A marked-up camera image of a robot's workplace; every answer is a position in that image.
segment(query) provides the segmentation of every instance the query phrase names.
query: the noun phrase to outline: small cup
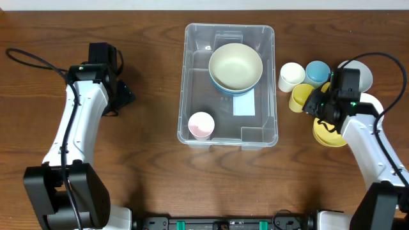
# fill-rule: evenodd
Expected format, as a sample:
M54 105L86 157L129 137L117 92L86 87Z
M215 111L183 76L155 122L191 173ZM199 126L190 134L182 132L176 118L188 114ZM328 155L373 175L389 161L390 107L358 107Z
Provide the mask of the small cup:
M291 109L293 112L302 112L302 107L313 90L314 87L308 84L299 84L295 86L293 92L291 93L291 97L289 98L289 109Z
M215 129L215 121L211 115L197 112L189 118L188 127L196 140L205 141L209 139Z
M305 79L302 83L310 84L318 88L326 82L331 74L331 69L322 61L313 61L305 69Z
M279 89L285 93L291 92L295 86L305 79L305 70L297 63L287 63L281 67Z

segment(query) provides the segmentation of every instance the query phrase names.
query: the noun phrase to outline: wood grain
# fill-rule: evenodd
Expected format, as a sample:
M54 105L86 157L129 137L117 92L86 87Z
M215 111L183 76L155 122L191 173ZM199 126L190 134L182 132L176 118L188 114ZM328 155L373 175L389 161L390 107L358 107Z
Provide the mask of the wood grain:
M200 150L178 141L183 40L191 22L273 27L278 70L289 61L337 66L373 51L409 67L407 11L6 12L0 17L0 229L38 229L22 176L48 152L65 102L59 76L15 63L4 50L24 49L68 68L87 60L89 42L122 50L121 78L137 97L119 117L100 122L95 169L113 203L139 215L175 217L267 216L283 208L355 211L366 189L350 149L318 144L313 118L291 112L287 93L277 92L279 142L273 148ZM380 57L362 61L374 75L369 93L386 107L401 89L397 66ZM384 121L407 167L408 115L405 93Z

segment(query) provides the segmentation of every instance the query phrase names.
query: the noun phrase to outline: yellow plate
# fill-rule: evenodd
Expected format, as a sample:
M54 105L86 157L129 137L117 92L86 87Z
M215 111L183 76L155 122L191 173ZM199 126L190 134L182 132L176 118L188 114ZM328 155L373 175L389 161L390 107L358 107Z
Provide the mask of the yellow plate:
M346 141L343 137L337 132L328 132L328 130L323 126L318 124L318 118L314 120L314 133L317 135L318 139L324 142L325 144L331 147L341 147L346 144ZM328 126L328 129L333 129L333 125L325 123Z

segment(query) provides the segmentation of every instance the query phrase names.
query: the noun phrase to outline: bowl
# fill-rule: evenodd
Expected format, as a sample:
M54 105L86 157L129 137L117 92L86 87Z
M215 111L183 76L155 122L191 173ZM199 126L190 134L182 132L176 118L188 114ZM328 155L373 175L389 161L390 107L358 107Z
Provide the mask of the bowl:
M245 93L260 80L263 63L254 49L241 43L230 43L212 54L209 73L221 91L229 94Z

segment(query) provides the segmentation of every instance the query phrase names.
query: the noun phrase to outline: clear plastic bin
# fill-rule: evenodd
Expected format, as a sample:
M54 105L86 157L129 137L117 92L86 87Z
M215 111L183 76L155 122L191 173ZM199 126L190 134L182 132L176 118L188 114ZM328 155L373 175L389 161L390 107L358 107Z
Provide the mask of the clear plastic bin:
M235 116L237 98L219 91L210 79L210 56L228 43L252 47L263 61L263 73L254 88L254 116ZM178 121L180 142L192 148L209 148L213 144L241 146L243 150L271 147L278 141L276 110L274 30L270 26L186 27ZM207 141L198 141L189 132L188 120L196 112L207 112L215 120L215 129Z

